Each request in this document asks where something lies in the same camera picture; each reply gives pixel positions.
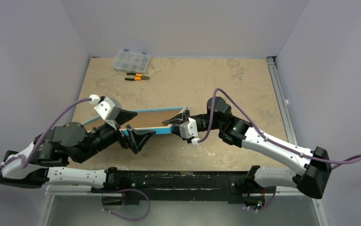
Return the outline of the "blue wooden picture frame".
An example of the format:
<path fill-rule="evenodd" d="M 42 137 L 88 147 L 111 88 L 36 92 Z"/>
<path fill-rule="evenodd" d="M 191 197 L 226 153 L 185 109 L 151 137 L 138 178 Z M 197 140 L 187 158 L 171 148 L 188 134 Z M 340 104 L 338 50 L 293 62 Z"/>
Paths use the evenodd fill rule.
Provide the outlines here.
<path fill-rule="evenodd" d="M 85 130 L 86 130 L 86 132 L 87 132 L 87 124 L 90 123 L 90 122 L 93 122 L 93 121 L 97 121 L 97 120 L 102 120 L 102 119 L 101 119 L 100 116 L 99 116 L 99 117 L 96 117 L 96 118 L 94 118 L 94 119 L 91 119 L 91 120 L 89 120 L 89 121 L 87 121 L 87 122 L 85 122 L 85 123 L 79 123 L 79 124 L 78 124 L 78 127 L 84 127 Z M 122 134 L 124 134 L 125 136 L 128 134 L 127 131 L 124 131 L 124 130 L 121 130 L 121 129 L 120 129 L 120 125 L 119 125 L 119 129 L 116 129 L 116 130 L 119 130 L 119 131 L 120 131 Z M 170 133 L 172 132 L 172 128 L 171 128 L 171 129 L 168 129 L 168 130 L 166 130 L 166 129 L 154 129 L 154 130 L 156 131 L 156 135 L 170 134 Z"/>

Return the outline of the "brown cardboard backing board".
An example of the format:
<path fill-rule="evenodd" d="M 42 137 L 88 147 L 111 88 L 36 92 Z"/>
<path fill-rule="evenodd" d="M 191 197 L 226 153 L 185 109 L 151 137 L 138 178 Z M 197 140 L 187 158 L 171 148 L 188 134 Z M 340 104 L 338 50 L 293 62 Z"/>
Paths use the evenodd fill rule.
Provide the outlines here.
<path fill-rule="evenodd" d="M 162 123 L 165 120 L 171 119 L 174 116 L 182 113 L 186 107 L 162 108 L 162 109 L 147 109 L 135 110 L 137 116 L 130 121 L 122 123 L 120 129 L 126 131 L 126 126 L 130 125 L 137 130 L 150 129 L 171 129 L 171 124 Z"/>

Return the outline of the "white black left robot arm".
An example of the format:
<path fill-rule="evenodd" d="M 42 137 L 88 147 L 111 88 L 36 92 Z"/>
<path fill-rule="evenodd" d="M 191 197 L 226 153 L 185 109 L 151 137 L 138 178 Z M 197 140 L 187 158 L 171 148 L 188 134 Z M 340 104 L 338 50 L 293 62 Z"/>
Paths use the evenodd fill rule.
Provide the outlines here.
<path fill-rule="evenodd" d="M 21 152 L 7 151 L 0 166 L 0 184 L 19 188 L 40 188 L 42 185 L 84 185 L 105 188 L 114 193 L 121 180 L 107 175 L 107 170 L 81 170 L 68 168 L 69 160 L 83 163 L 112 144 L 137 154 L 153 135 L 154 130 L 137 130 L 120 125 L 137 116 L 136 112 L 121 110 L 119 121 L 107 122 L 87 130 L 78 122 L 48 129 L 38 135 Z"/>

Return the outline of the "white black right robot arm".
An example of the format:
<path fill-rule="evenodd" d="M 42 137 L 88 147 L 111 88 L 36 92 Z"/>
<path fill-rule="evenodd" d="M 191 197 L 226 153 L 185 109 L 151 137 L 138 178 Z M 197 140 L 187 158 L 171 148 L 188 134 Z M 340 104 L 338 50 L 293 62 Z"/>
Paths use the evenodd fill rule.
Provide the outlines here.
<path fill-rule="evenodd" d="M 163 123 L 172 125 L 173 134 L 192 144 L 200 140 L 198 132 L 217 129 L 223 142 L 256 151 L 287 166 L 251 169 L 252 175 L 245 178 L 245 186 L 252 192 L 261 187 L 283 186 L 296 188 L 314 199 L 324 195 L 332 171 L 327 150 L 319 146 L 314 150 L 303 148 L 258 132 L 251 122 L 234 116 L 222 97 L 210 98 L 205 114 L 190 115 L 185 111 Z"/>

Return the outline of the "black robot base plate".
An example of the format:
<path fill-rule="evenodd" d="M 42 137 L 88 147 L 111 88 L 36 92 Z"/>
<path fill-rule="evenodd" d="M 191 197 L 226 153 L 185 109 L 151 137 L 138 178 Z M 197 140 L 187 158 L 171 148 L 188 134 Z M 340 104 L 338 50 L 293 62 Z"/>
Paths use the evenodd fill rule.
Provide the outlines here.
<path fill-rule="evenodd" d="M 106 171 L 103 188 L 92 188 L 95 194 L 119 192 L 125 205 L 151 201 L 207 201 L 228 204 L 251 204 L 261 207 L 265 195 L 275 192 L 274 186 L 261 187 L 249 171 Z"/>

